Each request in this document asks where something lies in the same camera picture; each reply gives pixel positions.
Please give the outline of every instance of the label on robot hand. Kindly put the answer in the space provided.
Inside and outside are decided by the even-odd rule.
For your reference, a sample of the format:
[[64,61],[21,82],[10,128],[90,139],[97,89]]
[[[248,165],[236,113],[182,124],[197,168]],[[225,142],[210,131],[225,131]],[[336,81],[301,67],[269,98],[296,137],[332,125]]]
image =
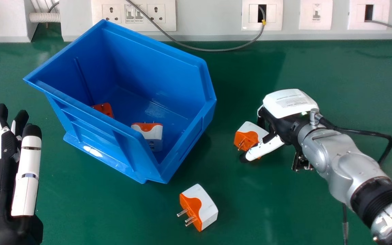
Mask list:
[[278,99],[276,99],[276,103],[283,108],[288,108],[297,107],[303,104],[310,104],[311,102],[300,90],[287,90],[285,93],[282,93]]

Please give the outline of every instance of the plug prong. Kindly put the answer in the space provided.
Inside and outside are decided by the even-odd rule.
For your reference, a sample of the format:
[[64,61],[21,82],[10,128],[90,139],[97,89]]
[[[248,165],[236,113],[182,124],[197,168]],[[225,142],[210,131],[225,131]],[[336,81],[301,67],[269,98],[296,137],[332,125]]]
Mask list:
[[186,212],[188,212],[188,210],[187,210],[187,209],[184,209],[184,210],[182,210],[181,212],[177,213],[176,216],[179,217],[179,216],[185,214]]
[[186,219],[185,222],[189,222],[190,220],[194,219],[194,216],[191,216],[190,218]]
[[186,224],[185,224],[185,227],[191,225],[195,220],[196,220],[196,219],[192,219],[190,222],[186,223]]

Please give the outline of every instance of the blue plastic bin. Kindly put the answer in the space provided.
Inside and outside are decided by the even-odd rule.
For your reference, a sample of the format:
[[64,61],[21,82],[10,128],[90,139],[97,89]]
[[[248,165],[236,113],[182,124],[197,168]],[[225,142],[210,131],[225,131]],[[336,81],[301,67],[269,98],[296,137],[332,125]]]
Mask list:
[[[132,179],[167,183],[213,119],[204,60],[106,20],[24,80],[45,93],[64,140]],[[115,118],[92,108],[110,103]],[[151,152],[132,123],[163,124]]]

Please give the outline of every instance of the green tabletop surface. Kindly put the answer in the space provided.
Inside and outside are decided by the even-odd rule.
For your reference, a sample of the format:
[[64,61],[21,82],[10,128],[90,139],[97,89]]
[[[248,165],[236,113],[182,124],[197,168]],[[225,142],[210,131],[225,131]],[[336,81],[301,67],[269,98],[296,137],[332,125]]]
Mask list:
[[[44,94],[22,80],[68,44],[59,28],[40,25],[32,43],[0,44],[0,103],[8,106],[9,120],[27,110],[43,132],[36,206],[45,226],[43,245],[342,244],[342,205],[316,172],[291,171],[293,146],[243,164],[233,138],[244,121],[256,121],[266,94],[285,88],[308,93],[341,127],[392,135],[392,40],[257,42],[232,52],[189,51],[208,63],[217,96],[214,119],[168,184],[140,184],[65,143]],[[229,48],[241,42],[188,44]],[[353,139],[375,159],[386,145],[381,138]],[[392,152],[382,168],[392,178]],[[195,183],[219,209],[217,221],[202,232],[176,217],[179,194]],[[348,218],[349,244],[374,244],[353,212]]]

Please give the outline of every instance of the robotic hand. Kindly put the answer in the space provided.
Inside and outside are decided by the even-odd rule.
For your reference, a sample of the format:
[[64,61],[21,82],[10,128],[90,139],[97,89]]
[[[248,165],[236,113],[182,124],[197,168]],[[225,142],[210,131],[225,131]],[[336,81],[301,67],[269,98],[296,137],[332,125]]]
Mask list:
[[[373,241],[392,245],[392,181],[379,166],[392,147],[391,136],[334,126],[319,113],[317,103],[298,89],[267,95],[257,118],[257,125],[247,121],[235,134],[234,144],[245,151],[242,162],[293,145],[296,155],[292,169],[315,169],[327,180],[332,196],[370,228]],[[389,145],[378,163],[362,153],[344,132],[384,137]]]
[[38,245],[43,224],[34,214],[42,132],[21,110],[9,128],[0,104],[0,245]]

